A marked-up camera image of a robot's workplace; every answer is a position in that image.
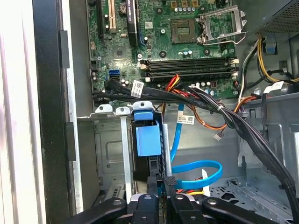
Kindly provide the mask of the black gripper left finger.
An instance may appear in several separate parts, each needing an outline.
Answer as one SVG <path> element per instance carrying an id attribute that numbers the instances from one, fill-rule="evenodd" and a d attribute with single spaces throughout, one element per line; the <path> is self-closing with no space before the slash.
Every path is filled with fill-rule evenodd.
<path id="1" fill-rule="evenodd" d="M 134 194 L 130 202 L 112 197 L 64 221 L 65 224 L 157 224 L 158 184 L 147 179 L 147 193 Z"/>

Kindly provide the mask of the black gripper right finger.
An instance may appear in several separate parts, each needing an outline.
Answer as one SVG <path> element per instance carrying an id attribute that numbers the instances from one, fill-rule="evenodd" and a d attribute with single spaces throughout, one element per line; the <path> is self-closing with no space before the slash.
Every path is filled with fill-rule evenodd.
<path id="1" fill-rule="evenodd" d="M 175 177 L 164 178 L 168 224 L 293 224 L 287 206 L 257 189 L 234 181 L 210 188 L 210 196 L 175 189 Z"/>

